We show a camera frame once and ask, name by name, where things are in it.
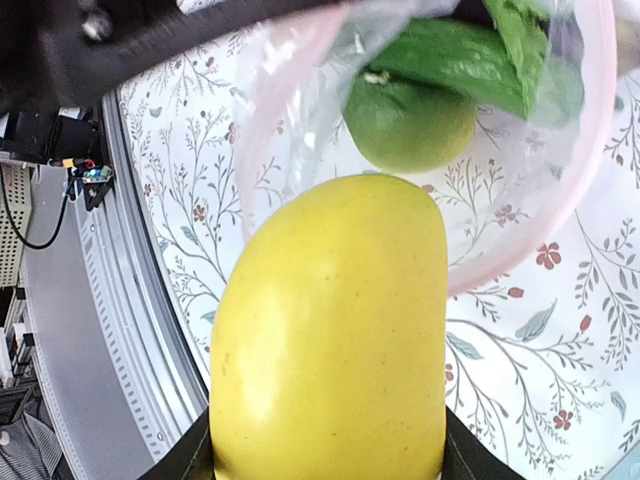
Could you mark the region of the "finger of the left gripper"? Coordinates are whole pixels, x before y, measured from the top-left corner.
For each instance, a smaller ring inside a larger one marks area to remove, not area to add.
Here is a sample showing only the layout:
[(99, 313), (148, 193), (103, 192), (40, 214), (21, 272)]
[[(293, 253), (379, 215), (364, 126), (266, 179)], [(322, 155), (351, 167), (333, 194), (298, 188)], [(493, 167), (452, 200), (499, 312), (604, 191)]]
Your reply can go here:
[(258, 22), (337, 1), (4, 1), (1, 112), (89, 106), (136, 75)]

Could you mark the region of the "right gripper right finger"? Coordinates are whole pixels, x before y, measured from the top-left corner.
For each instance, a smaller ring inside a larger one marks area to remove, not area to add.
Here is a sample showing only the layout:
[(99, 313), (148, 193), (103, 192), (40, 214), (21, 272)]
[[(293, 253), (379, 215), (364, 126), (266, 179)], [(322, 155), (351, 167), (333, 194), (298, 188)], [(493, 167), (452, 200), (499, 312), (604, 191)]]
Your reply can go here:
[(494, 456), (449, 407), (446, 420), (442, 480), (520, 480), (520, 475)]

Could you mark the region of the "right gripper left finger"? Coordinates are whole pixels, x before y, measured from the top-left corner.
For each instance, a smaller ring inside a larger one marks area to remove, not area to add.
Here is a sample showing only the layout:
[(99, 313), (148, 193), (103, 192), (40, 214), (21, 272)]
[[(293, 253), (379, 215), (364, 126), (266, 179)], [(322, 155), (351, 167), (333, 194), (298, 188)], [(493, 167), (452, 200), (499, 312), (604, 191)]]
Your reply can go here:
[(149, 470), (149, 480), (214, 479), (209, 409), (206, 409), (171, 450)]

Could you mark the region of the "clear zip top bag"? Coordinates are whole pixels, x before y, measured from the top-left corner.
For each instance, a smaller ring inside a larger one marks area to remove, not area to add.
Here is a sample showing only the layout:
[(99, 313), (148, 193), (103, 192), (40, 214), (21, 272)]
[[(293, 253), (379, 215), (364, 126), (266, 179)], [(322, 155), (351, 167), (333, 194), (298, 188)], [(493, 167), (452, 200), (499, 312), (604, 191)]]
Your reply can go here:
[(511, 269), (592, 183), (613, 117), (610, 1), (358, 1), (257, 24), (232, 94), (242, 231), (350, 175), (424, 188), (451, 294)]

